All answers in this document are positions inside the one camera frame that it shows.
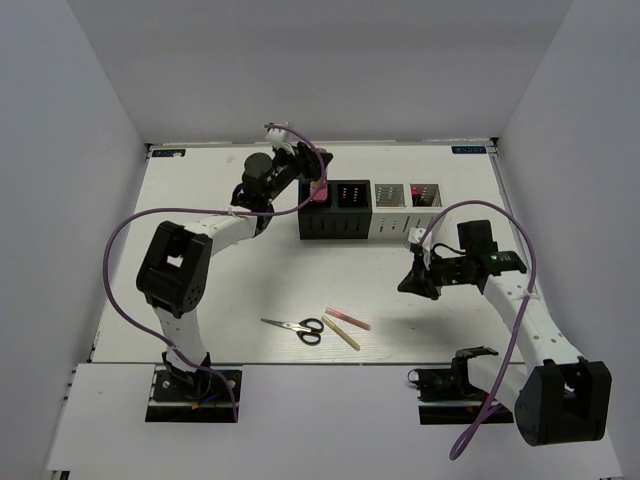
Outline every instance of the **cable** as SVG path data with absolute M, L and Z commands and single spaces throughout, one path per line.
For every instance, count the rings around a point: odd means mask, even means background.
M 449 250 L 449 251 L 451 251 L 451 252 L 453 252 L 453 253 L 455 253 L 455 254 L 457 254 L 457 255 L 464 255 L 464 252 L 463 252 L 463 251 L 461 251 L 461 250 L 456 250 L 455 248 L 450 247 L 449 245 L 447 245 L 447 244 L 445 244 L 445 243 L 436 243 L 433 247 L 431 247 L 431 251 L 432 251 L 433 253 L 435 253 L 436 248 L 438 248 L 438 247 L 444 247 L 444 248 L 446 248 L 447 250 Z
M 205 398 L 204 400 L 200 400 L 199 402 L 197 402 L 198 406 L 202 406 L 202 405 L 206 405 L 207 403 L 210 403 L 213 399 L 215 399 L 218 395 L 217 394 L 213 394 L 211 395 L 209 398 Z
M 327 171 L 324 166 L 324 161 L 322 160 L 322 155 L 320 155 L 320 151 L 316 148 L 313 142 L 311 142 L 311 140 L 309 140 L 307 137 L 305 137 L 304 135 L 302 135 L 301 133 L 297 132 L 296 130 L 294 130 L 293 128 L 287 125 L 277 125 L 273 123 L 268 123 L 264 125 L 264 128 L 266 129 L 277 128 L 295 135 L 304 143 L 306 143 L 308 147 L 311 149 L 311 151 L 313 151 L 313 153 L 315 153 L 316 156 L 318 157 L 318 161 L 320 162 L 320 180 L 318 182 L 317 188 L 311 192 L 311 194 L 309 195 L 309 198 L 304 200 L 297 207 L 293 207 L 288 210 L 282 210 L 280 212 L 231 212 L 229 210 L 207 210 L 203 208 L 177 208 L 177 207 L 152 208 L 149 210 L 143 210 L 142 212 L 135 213 L 125 218 L 122 222 L 120 222 L 114 228 L 113 232 L 111 232 L 111 235 L 109 236 L 109 239 L 107 240 L 107 244 L 104 248 L 104 255 L 102 257 L 102 283 L 104 284 L 104 290 L 107 294 L 107 299 L 109 300 L 109 303 L 114 308 L 114 310 L 118 312 L 118 314 L 122 318 L 124 318 L 127 322 L 129 322 L 129 324 L 157 338 L 158 340 L 163 342 L 165 345 L 167 345 L 167 347 L 172 349 L 176 354 L 176 356 L 180 360 L 182 360 L 186 365 L 189 365 L 191 368 L 195 368 L 196 370 L 201 370 L 205 373 L 208 373 L 209 375 L 214 375 L 218 377 L 220 380 L 222 380 L 222 382 L 224 383 L 224 386 L 229 392 L 229 397 L 231 399 L 231 408 L 233 410 L 233 419 L 235 422 L 238 421 L 238 406 L 236 403 L 235 396 L 233 394 L 233 389 L 231 388 L 231 385 L 229 385 L 229 382 L 224 377 L 224 375 L 222 375 L 220 372 L 216 370 L 213 370 L 208 367 L 203 367 L 202 365 L 198 365 L 197 363 L 192 362 L 187 357 L 185 357 L 181 351 L 179 351 L 176 348 L 175 344 L 171 340 L 169 340 L 167 337 L 165 337 L 161 333 L 158 333 L 155 330 L 152 330 L 151 328 L 145 327 L 141 323 L 137 322 L 127 312 L 124 311 L 124 309 L 120 306 L 120 304 L 116 300 L 113 294 L 113 290 L 111 289 L 111 278 L 109 275 L 109 259 L 111 257 L 111 250 L 113 248 L 113 244 L 116 238 L 118 237 L 118 234 L 134 220 L 137 220 L 138 218 L 141 218 L 141 217 L 145 217 L 147 215 L 153 215 L 156 213 L 199 213 L 204 215 L 230 215 L 231 213 L 234 213 L 234 214 L 237 214 L 238 216 L 247 216 L 247 217 L 279 217 L 282 215 L 288 215 L 290 213 L 297 212 L 298 210 L 303 208 L 305 205 L 307 205 L 311 200 L 313 200 L 313 198 L 324 187 L 327 181 Z
M 529 277 L 529 283 L 527 284 L 527 292 L 529 292 L 529 295 L 526 295 L 522 299 L 522 303 L 520 304 L 520 309 L 518 310 L 518 314 L 516 315 L 516 319 L 513 323 L 513 329 L 511 330 L 511 339 L 509 340 L 509 345 L 507 346 L 507 351 L 505 352 L 502 365 L 500 365 L 500 370 L 498 371 L 496 380 L 495 382 L 493 382 L 493 387 L 491 387 L 491 392 L 489 392 L 489 396 L 487 397 L 484 405 L 482 406 L 482 409 L 480 410 L 480 413 L 478 413 L 478 416 L 476 417 L 474 422 L 471 425 L 469 425 L 469 427 L 467 427 L 467 429 L 464 432 L 462 432 L 462 434 L 454 442 L 453 446 L 451 447 L 451 451 L 449 452 L 450 460 L 456 460 L 460 455 L 462 455 L 462 452 L 465 451 L 465 449 L 473 439 L 473 436 L 478 431 L 478 428 L 480 428 L 480 425 L 482 425 L 482 422 L 484 422 L 487 418 L 489 418 L 491 415 L 493 415 L 495 412 L 497 412 L 500 409 L 500 405 L 494 405 L 492 407 L 491 404 L 496 398 L 498 389 L 502 384 L 502 379 L 507 373 L 507 368 L 509 367 L 509 361 L 511 360 L 513 351 L 516 348 L 518 333 L 520 332 L 520 325 L 522 324 L 522 319 L 524 318 L 524 312 L 527 309 L 529 300 L 531 300 L 530 294 L 533 293 L 533 289 L 536 283 L 536 275 L 538 272 L 538 262 L 536 260 L 536 253 L 533 249 L 533 243 L 531 242 L 531 237 L 529 237 L 524 227 L 520 225 L 520 222 L 518 222 L 515 219 L 515 217 L 511 215 L 509 212 L 507 212 L 506 210 L 503 210 L 502 208 L 498 207 L 497 205 L 494 205 L 493 203 L 485 202 L 483 200 L 467 200 L 467 201 L 456 203 L 454 205 L 451 205 L 445 208 L 442 212 L 436 215 L 435 218 L 429 223 L 429 226 L 427 227 L 424 234 L 422 235 L 422 238 L 418 242 L 418 245 L 422 246 L 422 244 L 427 238 L 427 235 L 429 235 L 429 233 L 433 230 L 435 225 L 448 212 L 450 212 L 455 208 L 463 207 L 465 205 L 484 205 L 485 207 L 492 208 L 497 212 L 500 212 L 501 214 L 503 214 L 505 217 L 509 219 L 511 223 L 513 223 L 516 226 L 516 228 L 522 234 L 522 237 L 524 238 L 524 241 L 527 244 L 527 248 L 529 249 L 529 255 L 531 257 L 531 276 Z
M 416 375 L 418 375 L 418 369 L 414 368 L 412 370 L 409 370 L 409 373 L 407 373 L 407 382 L 409 382 L 410 384 L 414 385 L 415 387 L 420 387 L 420 377 L 418 376 L 417 380 L 411 380 L 411 374 L 415 373 Z

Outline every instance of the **white wall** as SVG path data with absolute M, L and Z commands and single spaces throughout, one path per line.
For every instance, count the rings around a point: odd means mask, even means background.
M 0 476 L 40 478 L 144 146 L 64 0 L 0 13 Z
M 499 143 L 554 317 L 613 373 L 609 428 L 640 478 L 640 3 L 577 0 Z
M 69 0 L 144 141 L 498 136 L 571 0 Z

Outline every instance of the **scissor blade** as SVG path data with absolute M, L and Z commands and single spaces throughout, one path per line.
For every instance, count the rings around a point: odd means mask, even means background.
M 276 327 L 286 328 L 287 330 L 293 330 L 294 332 L 311 333 L 311 329 L 298 325 L 297 323 L 289 322 L 276 322 L 275 320 L 269 320 L 267 318 L 261 318 L 261 322 L 268 323 L 269 325 L 275 325 Z
M 275 325 L 276 327 L 287 328 L 284 326 L 285 325 L 284 322 L 276 322 L 275 320 L 269 320 L 267 318 L 261 318 L 260 321 L 264 323 L 268 323 L 269 325 Z

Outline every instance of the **black mount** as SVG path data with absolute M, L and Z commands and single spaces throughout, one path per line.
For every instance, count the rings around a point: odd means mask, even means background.
M 179 368 L 176 368 L 167 360 L 167 352 L 162 353 L 162 363 L 164 363 L 167 373 L 176 380 L 176 387 L 180 390 L 182 395 L 189 400 L 199 400 L 204 397 L 211 389 L 211 383 L 213 381 L 212 376 L 202 370 L 196 370 L 195 372 L 183 372 Z M 201 367 L 211 367 L 211 357 L 209 352 L 207 356 L 200 364 Z
M 474 347 L 458 350 L 456 356 L 451 361 L 451 372 L 453 383 L 463 397 L 473 395 L 478 391 L 476 387 L 469 383 L 468 361 L 470 358 L 481 357 L 483 355 L 497 356 L 498 352 L 488 347 Z
M 136 278 L 136 287 L 154 308 L 181 318 L 202 299 L 207 285 L 212 240 L 191 233 L 182 225 L 162 222 L 153 235 Z M 182 257 L 180 266 L 168 258 Z
M 242 371 L 219 370 L 219 373 L 229 382 L 233 382 L 233 396 L 236 400 L 238 415 L 240 415 Z M 185 395 L 184 388 L 176 382 L 173 374 L 167 370 L 158 370 L 150 398 L 154 402 L 147 405 L 145 422 L 234 423 L 231 398 L 226 386 L 218 377 L 210 377 L 209 380 L 209 388 L 204 392 L 204 395 L 191 399 Z M 215 395 L 215 398 L 204 402 L 212 395 Z M 198 408 L 194 408 L 193 404 L 198 401 L 201 403 L 198 403 Z
M 329 180 L 327 199 L 298 210 L 300 240 L 360 239 L 369 236 L 373 214 L 369 180 Z M 298 184 L 298 203 L 311 195 L 311 185 Z
M 491 222 L 477 220 L 458 224 L 458 240 L 465 254 L 442 258 L 431 252 L 429 270 L 424 264 L 424 252 L 412 245 L 413 265 L 411 271 L 398 285 L 399 292 L 414 293 L 432 300 L 440 298 L 440 287 L 447 285 L 476 285 L 484 291 L 489 275 L 519 271 L 527 267 L 515 252 L 499 252 L 493 241 Z
M 611 373 L 603 362 L 556 365 L 531 372 L 516 400 L 516 424 L 529 445 L 589 442 L 604 436 Z

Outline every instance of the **black box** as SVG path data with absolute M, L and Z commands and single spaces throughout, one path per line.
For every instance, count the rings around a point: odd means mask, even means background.
M 309 183 L 300 182 L 298 203 L 311 193 Z M 327 200 L 309 202 L 298 210 L 301 240 L 360 239 L 369 236 L 371 216 L 369 180 L 329 180 Z

